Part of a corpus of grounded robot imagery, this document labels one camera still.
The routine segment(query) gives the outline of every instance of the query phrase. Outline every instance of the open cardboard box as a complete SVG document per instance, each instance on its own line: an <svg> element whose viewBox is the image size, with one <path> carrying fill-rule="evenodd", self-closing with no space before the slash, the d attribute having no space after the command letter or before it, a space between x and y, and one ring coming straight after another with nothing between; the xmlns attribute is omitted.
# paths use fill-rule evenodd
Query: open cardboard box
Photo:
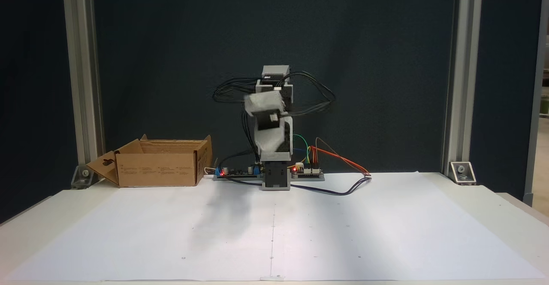
<svg viewBox="0 0 549 285"><path fill-rule="evenodd" d="M134 140L88 167L119 187L195 186L211 166L211 137L205 140Z"/></svg>

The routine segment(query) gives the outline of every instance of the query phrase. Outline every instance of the wire bundle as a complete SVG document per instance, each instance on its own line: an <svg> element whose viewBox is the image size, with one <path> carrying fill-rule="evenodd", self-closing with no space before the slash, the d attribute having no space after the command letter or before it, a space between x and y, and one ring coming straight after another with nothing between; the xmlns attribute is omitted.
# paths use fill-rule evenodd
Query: wire bundle
<svg viewBox="0 0 549 285"><path fill-rule="evenodd" d="M249 123L248 117L249 115L247 114L244 105L242 105L242 111L241 111L242 129L244 130L247 143L250 146L250 149L253 151L253 154L255 156L255 162L259 163L261 159L259 158L259 153L257 152L257 146L255 146L255 142L253 142L253 139L251 138L250 123Z"/></svg>
<svg viewBox="0 0 549 285"><path fill-rule="evenodd" d="M324 96L326 101L317 103L316 105L312 105L305 109L301 109L298 111L291 111L287 115L292 117L298 117L301 115L308 115L309 113L312 113L312 112L320 112L330 107L330 105L335 101L335 94L332 92L332 90L328 89L328 87L320 83L316 78L314 78L312 74L302 70L298 72L290 72L286 76L283 76L283 78L280 79L280 81L278 81L277 87L282 87L282 85L284 85L285 80L290 78L291 76L304 76L305 78L307 78L314 85L314 87L316 87L316 89L322 94L322 96Z"/></svg>
<svg viewBox="0 0 549 285"><path fill-rule="evenodd" d="M244 94L255 93L255 83L260 79L241 77L225 80L217 86L211 97L217 103L243 103L243 95L235 91Z"/></svg>

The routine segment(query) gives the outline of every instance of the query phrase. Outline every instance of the white table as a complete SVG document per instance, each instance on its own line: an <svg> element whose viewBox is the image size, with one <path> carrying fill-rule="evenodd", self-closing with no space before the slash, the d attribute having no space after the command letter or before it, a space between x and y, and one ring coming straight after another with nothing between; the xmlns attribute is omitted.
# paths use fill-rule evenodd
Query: white table
<svg viewBox="0 0 549 285"><path fill-rule="evenodd" d="M439 173L423 173L462 209L492 231L531 265L549 276L549 227L543 215L520 201L509 201L483 186L460 187ZM107 182L84 191L61 191L0 227L0 279L46 246L86 213L106 201L116 190ZM57 282L11 282L13 284L54 284ZM106 282L159 284L163 281ZM171 283L198 283L190 281ZM500 279L486 281L362 281L365 284L549 284L549 279Z"/></svg>

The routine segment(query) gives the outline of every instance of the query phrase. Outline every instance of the metal corner bracket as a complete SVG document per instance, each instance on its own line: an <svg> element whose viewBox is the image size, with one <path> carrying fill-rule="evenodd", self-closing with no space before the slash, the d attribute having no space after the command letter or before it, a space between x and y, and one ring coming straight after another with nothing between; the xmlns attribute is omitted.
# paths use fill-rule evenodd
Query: metal corner bracket
<svg viewBox="0 0 549 285"><path fill-rule="evenodd" d="M91 171L86 165L78 165L72 175L71 189L85 189L99 181L99 175Z"/></svg>
<svg viewBox="0 0 549 285"><path fill-rule="evenodd" d="M457 185L477 185L471 162L450 162L450 178Z"/></svg>

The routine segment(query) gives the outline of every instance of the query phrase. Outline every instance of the box flap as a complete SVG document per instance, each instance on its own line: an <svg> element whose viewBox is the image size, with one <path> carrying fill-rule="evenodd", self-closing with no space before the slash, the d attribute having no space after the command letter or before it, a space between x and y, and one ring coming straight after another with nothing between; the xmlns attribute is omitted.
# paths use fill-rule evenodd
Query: box flap
<svg viewBox="0 0 549 285"><path fill-rule="evenodd" d="M121 146L121 148L118 148L114 150L116 154L136 154L136 153L143 153L143 148L141 148L141 144L139 143L139 140L136 139L132 142L129 142L125 144L124 146Z"/></svg>
<svg viewBox="0 0 549 285"><path fill-rule="evenodd" d="M88 167L98 173L100 176L118 185L118 175L116 171L116 154L143 154L143 149L139 140L134 140L121 148L107 152L98 159L88 163Z"/></svg>
<svg viewBox="0 0 549 285"><path fill-rule="evenodd" d="M118 185L118 176L116 176L116 162L114 151L103 154L98 159L89 162L88 167L100 176Z"/></svg>
<svg viewBox="0 0 549 285"><path fill-rule="evenodd" d="M142 140L141 148L148 154L192 154L203 140Z"/></svg>

